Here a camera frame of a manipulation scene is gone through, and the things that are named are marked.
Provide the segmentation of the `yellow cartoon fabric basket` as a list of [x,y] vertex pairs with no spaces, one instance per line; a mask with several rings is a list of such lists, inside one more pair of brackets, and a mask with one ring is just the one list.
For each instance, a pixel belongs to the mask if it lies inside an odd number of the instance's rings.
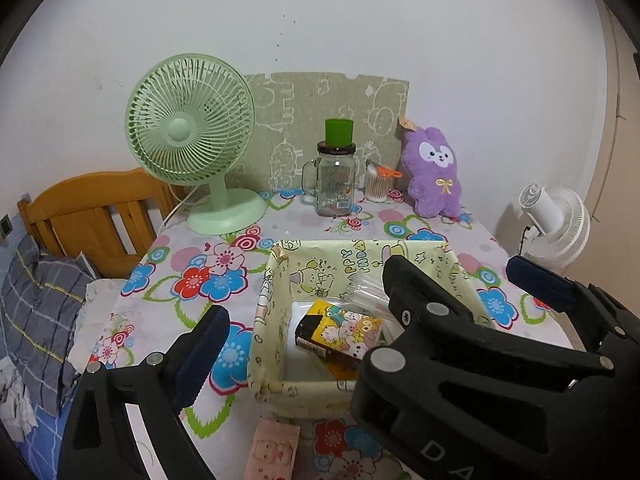
[[270,249],[254,319],[247,381],[257,402],[288,418],[348,414],[352,380],[287,380],[286,350],[295,301],[342,299],[356,276],[380,278],[386,260],[403,256],[491,328],[480,295],[442,240],[279,240]]

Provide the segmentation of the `pink tissue pack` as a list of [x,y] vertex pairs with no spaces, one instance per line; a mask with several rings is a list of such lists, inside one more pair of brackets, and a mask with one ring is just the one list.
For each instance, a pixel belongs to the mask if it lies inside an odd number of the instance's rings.
[[246,462],[244,479],[290,480],[299,435],[299,426],[268,418],[259,419]]

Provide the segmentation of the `clear plastic packet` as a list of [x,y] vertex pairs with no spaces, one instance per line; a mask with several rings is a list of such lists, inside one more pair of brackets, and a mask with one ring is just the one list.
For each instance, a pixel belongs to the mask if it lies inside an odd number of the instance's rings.
[[354,274],[346,289],[345,301],[377,318],[393,318],[382,280],[370,274]]

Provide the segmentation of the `beige door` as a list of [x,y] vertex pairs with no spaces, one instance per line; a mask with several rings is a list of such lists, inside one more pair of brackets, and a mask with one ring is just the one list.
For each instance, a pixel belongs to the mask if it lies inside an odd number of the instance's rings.
[[603,0],[582,0],[580,25],[562,66],[591,231],[567,269],[639,312],[639,50]]

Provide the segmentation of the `white crumpled cloth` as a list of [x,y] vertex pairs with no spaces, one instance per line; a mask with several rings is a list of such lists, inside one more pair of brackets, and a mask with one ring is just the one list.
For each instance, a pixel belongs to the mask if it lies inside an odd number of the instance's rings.
[[0,360],[1,421],[10,438],[22,443],[38,426],[29,392],[8,356]]

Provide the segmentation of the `cartoon printed black box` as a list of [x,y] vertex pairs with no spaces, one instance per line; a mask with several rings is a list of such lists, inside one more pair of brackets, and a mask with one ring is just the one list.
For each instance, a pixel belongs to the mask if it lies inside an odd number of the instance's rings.
[[379,318],[317,299],[298,322],[294,342],[324,360],[357,362],[378,345],[381,336]]

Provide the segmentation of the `white pillow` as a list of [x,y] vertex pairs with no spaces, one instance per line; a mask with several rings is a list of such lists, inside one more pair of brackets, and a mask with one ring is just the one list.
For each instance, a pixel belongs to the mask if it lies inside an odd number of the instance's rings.
[[86,301],[78,312],[73,344],[67,356],[77,373],[85,370],[125,283],[122,278],[101,278],[87,285]]

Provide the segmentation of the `white standing fan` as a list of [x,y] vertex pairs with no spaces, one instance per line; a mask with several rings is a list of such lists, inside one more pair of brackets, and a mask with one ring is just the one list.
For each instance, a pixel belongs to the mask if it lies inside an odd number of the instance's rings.
[[526,186],[518,196],[532,224],[524,234],[520,255],[555,271],[566,270],[584,251],[590,235],[590,215],[570,188]]

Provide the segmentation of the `cotton swab container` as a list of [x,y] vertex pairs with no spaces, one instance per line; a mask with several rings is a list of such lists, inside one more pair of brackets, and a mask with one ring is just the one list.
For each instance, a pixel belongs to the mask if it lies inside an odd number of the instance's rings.
[[401,177],[401,172],[369,160],[364,178],[364,198],[373,203],[385,202],[395,181]]

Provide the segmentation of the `grey plaid pillow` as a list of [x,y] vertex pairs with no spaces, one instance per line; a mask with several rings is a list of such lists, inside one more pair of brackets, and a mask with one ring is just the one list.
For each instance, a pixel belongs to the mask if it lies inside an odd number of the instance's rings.
[[85,256],[58,258],[27,235],[2,283],[4,348],[32,403],[54,417],[73,393],[76,370],[67,357],[87,286],[97,278]]

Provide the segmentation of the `glass mason jar mug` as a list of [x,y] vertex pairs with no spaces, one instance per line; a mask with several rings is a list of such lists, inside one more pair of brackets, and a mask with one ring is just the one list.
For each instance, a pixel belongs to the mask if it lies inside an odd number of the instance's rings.
[[336,148],[321,141],[317,152],[316,158],[302,168],[303,193],[314,200],[319,216],[348,216],[355,196],[356,145]]

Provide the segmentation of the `green plastic cup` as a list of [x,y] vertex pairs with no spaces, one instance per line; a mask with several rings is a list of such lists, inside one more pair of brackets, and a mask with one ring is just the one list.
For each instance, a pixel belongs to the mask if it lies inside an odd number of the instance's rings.
[[344,148],[352,144],[354,122],[348,118],[329,118],[324,128],[324,142],[331,148]]

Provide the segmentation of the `wooden bed headboard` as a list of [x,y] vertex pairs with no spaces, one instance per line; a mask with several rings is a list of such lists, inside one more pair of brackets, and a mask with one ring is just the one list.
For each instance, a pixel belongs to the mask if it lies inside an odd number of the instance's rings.
[[106,278],[129,278],[156,239],[147,203],[165,219],[183,198],[142,169],[58,182],[17,203],[26,232],[57,257],[85,254]]

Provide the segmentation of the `green cartoon puzzle board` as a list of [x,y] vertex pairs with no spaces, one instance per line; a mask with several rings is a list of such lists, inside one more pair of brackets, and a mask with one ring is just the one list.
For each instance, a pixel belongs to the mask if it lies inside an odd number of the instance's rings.
[[372,160],[397,166],[401,140],[398,118],[406,114],[407,81],[371,75],[282,72],[245,77],[255,103],[250,145],[226,175],[230,188],[280,191],[297,188],[305,162],[317,156],[326,121],[354,124],[356,185]]

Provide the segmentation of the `green desk fan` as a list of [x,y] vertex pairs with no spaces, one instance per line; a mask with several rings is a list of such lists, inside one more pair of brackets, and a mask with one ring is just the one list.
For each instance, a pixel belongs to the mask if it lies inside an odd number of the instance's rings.
[[153,66],[132,90],[125,118],[128,146],[146,172],[171,185],[208,187],[186,218],[202,235],[245,229],[266,213],[258,193],[226,185],[254,125],[245,78],[220,58],[197,53]]

